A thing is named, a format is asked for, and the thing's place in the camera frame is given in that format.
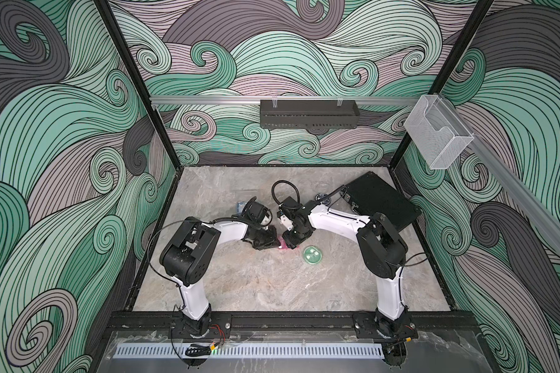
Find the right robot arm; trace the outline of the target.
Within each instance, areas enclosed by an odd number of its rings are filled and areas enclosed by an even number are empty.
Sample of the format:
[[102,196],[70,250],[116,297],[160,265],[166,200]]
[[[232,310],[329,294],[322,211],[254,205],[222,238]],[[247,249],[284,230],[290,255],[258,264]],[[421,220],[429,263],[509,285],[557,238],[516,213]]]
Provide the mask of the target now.
[[375,324],[380,335],[393,340],[418,337],[401,291],[408,247],[387,216],[349,214],[316,200],[303,205],[292,197],[280,203],[277,216],[286,228],[282,238],[290,249],[304,243],[317,230],[356,243],[367,270],[376,279]]

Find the pink pillbox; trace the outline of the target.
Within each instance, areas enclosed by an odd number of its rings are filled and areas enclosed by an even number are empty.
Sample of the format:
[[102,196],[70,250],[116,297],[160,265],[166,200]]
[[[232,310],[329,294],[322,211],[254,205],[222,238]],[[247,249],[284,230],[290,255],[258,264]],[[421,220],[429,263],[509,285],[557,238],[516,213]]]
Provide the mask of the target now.
[[287,247],[287,245],[286,245],[286,242],[283,241],[282,238],[279,238],[278,241],[279,241],[279,246],[278,246],[279,250],[288,250],[289,249],[289,247]]

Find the clear plastic wall holder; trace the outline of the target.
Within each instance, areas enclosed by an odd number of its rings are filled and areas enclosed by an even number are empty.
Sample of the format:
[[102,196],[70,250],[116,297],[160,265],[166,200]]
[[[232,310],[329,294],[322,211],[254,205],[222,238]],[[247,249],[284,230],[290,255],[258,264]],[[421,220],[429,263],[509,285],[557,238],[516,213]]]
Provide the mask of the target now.
[[448,99],[420,96],[404,128],[429,169],[448,169],[474,140],[474,133]]

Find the blue rectangular pillbox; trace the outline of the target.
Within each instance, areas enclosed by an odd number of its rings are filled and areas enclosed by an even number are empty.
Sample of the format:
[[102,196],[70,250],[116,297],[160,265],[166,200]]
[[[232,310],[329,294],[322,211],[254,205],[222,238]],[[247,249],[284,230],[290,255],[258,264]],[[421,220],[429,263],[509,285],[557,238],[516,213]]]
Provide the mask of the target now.
[[237,205],[236,205],[237,211],[238,211],[239,213],[241,213],[241,211],[243,211],[243,209],[244,209],[244,207],[246,206],[246,204],[247,204],[247,203],[246,203],[245,201],[238,202]]

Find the black wall tray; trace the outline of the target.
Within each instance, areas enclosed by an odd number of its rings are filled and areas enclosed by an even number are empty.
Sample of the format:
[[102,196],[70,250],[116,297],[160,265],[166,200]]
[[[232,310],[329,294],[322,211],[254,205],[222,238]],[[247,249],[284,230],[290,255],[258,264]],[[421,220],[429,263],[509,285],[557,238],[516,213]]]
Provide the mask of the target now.
[[263,99],[259,109],[266,129],[353,129],[360,119],[356,101],[345,99]]

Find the green round pillbox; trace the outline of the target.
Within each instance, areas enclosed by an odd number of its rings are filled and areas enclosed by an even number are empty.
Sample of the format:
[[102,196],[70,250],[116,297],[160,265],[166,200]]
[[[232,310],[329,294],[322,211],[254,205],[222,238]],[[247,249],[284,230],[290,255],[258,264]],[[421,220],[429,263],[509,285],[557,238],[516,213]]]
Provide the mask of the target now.
[[323,254],[316,246],[307,246],[303,250],[303,259],[310,265],[317,265],[322,261]]

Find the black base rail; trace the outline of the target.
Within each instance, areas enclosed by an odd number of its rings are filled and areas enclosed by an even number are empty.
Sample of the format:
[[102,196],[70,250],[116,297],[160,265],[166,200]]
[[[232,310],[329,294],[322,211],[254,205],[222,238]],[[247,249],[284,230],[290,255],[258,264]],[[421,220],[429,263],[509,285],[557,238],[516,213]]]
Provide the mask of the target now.
[[225,334],[240,331],[330,331],[353,330],[358,335],[378,337],[398,331],[474,329],[478,323],[471,312],[412,312],[390,322],[379,312],[207,312],[192,320],[180,311],[115,312],[107,322],[110,329],[172,329],[177,333],[202,334],[208,327]]

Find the dark round pillbox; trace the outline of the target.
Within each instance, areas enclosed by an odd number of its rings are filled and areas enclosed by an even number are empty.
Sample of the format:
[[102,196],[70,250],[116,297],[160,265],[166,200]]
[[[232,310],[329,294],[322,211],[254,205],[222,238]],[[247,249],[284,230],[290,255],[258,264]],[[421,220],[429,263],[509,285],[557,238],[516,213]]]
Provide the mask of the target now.
[[331,197],[328,194],[320,193],[315,196],[315,201],[322,203],[322,205],[330,205]]

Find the black flat case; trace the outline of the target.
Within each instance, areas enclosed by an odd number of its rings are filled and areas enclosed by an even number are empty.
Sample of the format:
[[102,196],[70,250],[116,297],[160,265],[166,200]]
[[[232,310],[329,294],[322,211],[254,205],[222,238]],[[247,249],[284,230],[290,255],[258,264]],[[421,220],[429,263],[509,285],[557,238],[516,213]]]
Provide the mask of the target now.
[[347,183],[341,196],[354,213],[383,214],[398,231],[408,227],[421,214],[410,200],[371,171]]

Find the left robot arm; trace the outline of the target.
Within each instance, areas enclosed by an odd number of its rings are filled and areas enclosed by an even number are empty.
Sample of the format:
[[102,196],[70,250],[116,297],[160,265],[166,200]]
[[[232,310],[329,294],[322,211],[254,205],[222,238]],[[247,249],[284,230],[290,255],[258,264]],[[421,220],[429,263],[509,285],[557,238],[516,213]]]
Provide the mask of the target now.
[[192,335],[207,334],[212,306],[205,294],[203,278],[216,248],[228,242],[246,242],[255,250],[280,246],[272,211],[252,197],[240,213],[203,222],[187,217],[160,254],[165,278],[179,289],[184,328]]

